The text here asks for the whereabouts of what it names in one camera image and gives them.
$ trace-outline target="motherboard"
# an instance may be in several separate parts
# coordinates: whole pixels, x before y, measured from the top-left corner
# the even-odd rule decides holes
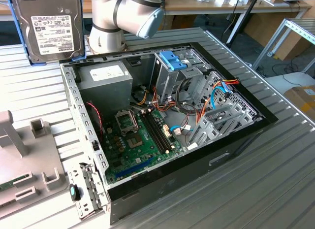
[[[102,148],[109,162],[105,175],[112,184],[141,172],[184,150],[172,136],[165,134],[166,125],[158,110],[132,114],[138,130],[123,132],[121,128],[134,125],[127,118],[106,122]]]

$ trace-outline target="warning sticker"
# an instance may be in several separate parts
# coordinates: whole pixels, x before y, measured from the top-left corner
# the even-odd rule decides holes
[[[100,81],[124,75],[123,70],[119,65],[92,69],[90,74],[93,81]]]
[[[71,17],[31,16],[41,55],[74,51]]]

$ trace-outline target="hard drive label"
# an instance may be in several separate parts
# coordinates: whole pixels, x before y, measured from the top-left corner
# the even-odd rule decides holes
[[[41,55],[74,51],[71,17],[31,16]]]

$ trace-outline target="metal rail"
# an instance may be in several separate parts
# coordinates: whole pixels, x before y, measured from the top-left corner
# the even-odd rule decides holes
[[[297,34],[301,35],[304,39],[308,40],[312,44],[315,45],[315,19],[284,19],[274,35],[271,37],[266,47],[262,50],[260,55],[258,56],[255,63],[252,65],[252,68],[256,70],[261,62],[261,60],[268,54],[268,56],[272,56],[275,52],[280,48],[283,42],[286,39],[286,36],[283,35],[275,48],[268,52],[271,46],[275,43],[275,41],[282,34],[285,27],[288,27],[289,30],[285,32],[286,35],[289,34],[290,31],[294,31]],[[313,64],[315,63],[315,58],[304,68],[302,72],[306,72]]]

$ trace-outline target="robotic arm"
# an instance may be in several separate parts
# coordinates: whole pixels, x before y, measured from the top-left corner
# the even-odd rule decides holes
[[[161,0],[91,0],[93,28],[90,47],[96,53],[123,50],[124,32],[140,38],[150,38],[163,18]]]

